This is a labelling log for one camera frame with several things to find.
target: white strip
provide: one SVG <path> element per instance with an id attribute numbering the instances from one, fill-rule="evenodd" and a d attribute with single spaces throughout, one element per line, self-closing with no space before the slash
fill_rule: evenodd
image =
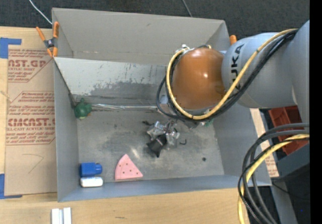
<path id="1" fill-rule="evenodd" d="M 71 224 L 71 208 L 52 209 L 51 210 L 51 224 Z"/>
<path id="2" fill-rule="evenodd" d="M 253 122 L 255 125 L 255 129 L 257 132 L 257 136 L 260 137 L 263 133 L 266 132 L 266 129 L 264 127 L 263 120 L 261 117 L 261 113 L 260 113 L 259 109 L 250 109 L 250 111 L 251 111 L 251 115 L 252 115 Z M 265 141 L 265 142 L 261 143 L 262 150 L 265 150 L 269 146 L 270 146 L 269 141 Z M 278 170 L 276 167 L 276 162 L 275 162 L 273 154 L 270 154 L 265 159 L 265 163 L 267 166 L 269 176 L 271 178 L 279 177 L 279 173 L 278 173 Z"/>

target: gray bin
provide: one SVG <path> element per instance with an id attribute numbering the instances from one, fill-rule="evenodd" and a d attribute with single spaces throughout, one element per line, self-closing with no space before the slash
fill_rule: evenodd
<path id="1" fill-rule="evenodd" d="M 224 21 L 69 9 L 53 9 L 52 19 L 60 24 L 53 60 L 58 201 L 237 186 L 244 155 L 257 139 L 248 108 L 236 104 L 213 125 L 195 129 L 178 122 L 182 143 L 159 158 L 146 147 L 146 123 L 167 120 L 155 110 L 154 97 L 171 56 L 182 44 L 226 51 Z M 80 98 L 121 107 L 80 120 L 71 104 Z M 114 181 L 124 154 L 142 179 Z M 102 187 L 80 186 L 82 162 L 102 165 Z M 259 185 L 270 185 L 266 166 L 258 168 L 257 178 Z"/>

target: orange clamp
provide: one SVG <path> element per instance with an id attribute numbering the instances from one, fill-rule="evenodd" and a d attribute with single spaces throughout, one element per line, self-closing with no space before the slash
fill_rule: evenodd
<path id="1" fill-rule="evenodd" d="M 229 40 L 230 40 L 230 44 L 233 45 L 235 42 L 237 42 L 236 35 L 230 35 Z"/>
<path id="2" fill-rule="evenodd" d="M 56 46 L 57 43 L 57 39 L 59 36 L 59 23 L 55 22 L 54 23 L 54 27 L 53 27 L 53 38 L 51 38 L 50 40 L 46 40 L 43 32 L 40 30 L 39 27 L 36 27 L 36 30 L 41 38 L 41 40 L 45 43 L 46 47 L 47 47 L 47 52 L 49 54 L 49 56 L 51 57 L 56 57 L 58 55 L 58 49 Z"/>

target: pink sponge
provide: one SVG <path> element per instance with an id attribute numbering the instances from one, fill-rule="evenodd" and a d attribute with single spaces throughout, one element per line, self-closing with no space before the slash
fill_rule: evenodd
<path id="1" fill-rule="evenodd" d="M 131 180 L 143 177 L 130 157 L 125 154 L 115 168 L 115 180 Z"/>

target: blue block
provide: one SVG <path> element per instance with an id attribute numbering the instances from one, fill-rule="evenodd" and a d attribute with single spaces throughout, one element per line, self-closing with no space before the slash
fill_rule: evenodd
<path id="1" fill-rule="evenodd" d="M 102 173 L 102 165 L 95 162 L 81 163 L 79 167 L 79 175 L 81 177 L 90 177 Z"/>

